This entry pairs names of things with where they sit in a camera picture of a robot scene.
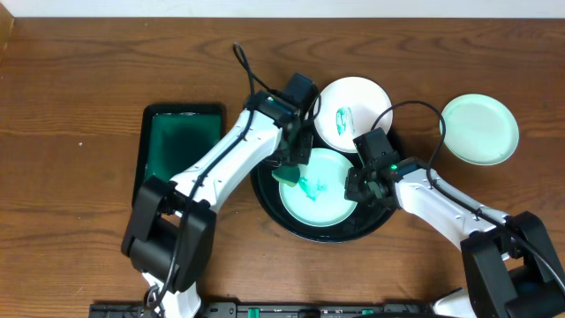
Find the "green scrubbing sponge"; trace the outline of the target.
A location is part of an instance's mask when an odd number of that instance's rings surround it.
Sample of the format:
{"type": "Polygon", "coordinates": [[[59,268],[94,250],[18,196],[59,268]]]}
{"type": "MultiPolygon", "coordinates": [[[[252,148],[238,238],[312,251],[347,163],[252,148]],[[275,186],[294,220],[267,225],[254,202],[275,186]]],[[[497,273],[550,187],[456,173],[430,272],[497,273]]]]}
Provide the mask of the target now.
{"type": "Polygon", "coordinates": [[[271,171],[271,176],[280,184],[294,187],[298,184],[298,181],[301,178],[301,173],[297,165],[281,165],[271,171]]]}

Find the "mint plate front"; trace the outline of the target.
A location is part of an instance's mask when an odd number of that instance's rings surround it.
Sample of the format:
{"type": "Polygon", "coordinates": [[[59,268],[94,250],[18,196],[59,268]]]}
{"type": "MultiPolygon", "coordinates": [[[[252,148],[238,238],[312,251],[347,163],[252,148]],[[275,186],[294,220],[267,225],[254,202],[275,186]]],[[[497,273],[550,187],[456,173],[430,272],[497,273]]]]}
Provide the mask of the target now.
{"type": "Polygon", "coordinates": [[[298,183],[279,185],[284,208],[300,223],[313,227],[344,221],[358,205],[345,198],[345,180],[352,167],[344,155],[328,148],[314,148],[309,163],[298,166],[298,183]]]}

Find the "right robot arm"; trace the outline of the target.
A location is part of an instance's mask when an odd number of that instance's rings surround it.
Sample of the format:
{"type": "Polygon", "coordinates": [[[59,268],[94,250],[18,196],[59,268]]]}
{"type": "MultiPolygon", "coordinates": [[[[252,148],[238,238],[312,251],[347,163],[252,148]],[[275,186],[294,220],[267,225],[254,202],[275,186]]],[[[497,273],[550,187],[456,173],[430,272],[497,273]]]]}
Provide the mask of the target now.
{"type": "Polygon", "coordinates": [[[543,222],[510,216],[473,200],[427,169],[402,159],[380,128],[353,141],[345,197],[385,210],[402,209],[430,224],[459,249],[466,288],[434,301],[438,317],[555,317],[564,311],[564,270],[543,222]]]}

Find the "mint plate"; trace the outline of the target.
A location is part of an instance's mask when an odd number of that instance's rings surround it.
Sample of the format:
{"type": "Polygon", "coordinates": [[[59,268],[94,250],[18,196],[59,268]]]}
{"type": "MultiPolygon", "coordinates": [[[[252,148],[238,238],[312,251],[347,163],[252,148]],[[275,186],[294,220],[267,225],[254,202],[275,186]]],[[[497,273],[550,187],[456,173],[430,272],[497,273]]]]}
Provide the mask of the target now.
{"type": "Polygon", "coordinates": [[[352,167],[344,155],[328,148],[314,148],[309,163],[298,166],[298,183],[279,185],[284,208],[300,223],[313,227],[344,221],[358,205],[345,198],[345,180],[352,167]]]}
{"type": "Polygon", "coordinates": [[[508,160],[519,143],[519,127],[511,111],[491,96],[460,95],[442,111],[444,143],[461,160],[495,165],[508,160]]]}

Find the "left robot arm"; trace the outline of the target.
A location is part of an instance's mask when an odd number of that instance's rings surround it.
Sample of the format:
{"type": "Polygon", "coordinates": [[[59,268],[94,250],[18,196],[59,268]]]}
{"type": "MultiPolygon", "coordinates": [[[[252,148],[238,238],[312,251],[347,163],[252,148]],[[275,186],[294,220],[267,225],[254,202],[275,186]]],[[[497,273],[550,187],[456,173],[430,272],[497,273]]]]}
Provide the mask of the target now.
{"type": "Polygon", "coordinates": [[[142,317],[193,317],[201,306],[196,282],[210,259],[217,214],[258,164],[275,180],[295,184],[313,147],[319,89],[296,73],[282,91],[251,93],[231,130],[190,168],[168,181],[151,176],[132,203],[122,253],[148,281],[142,317]]]}

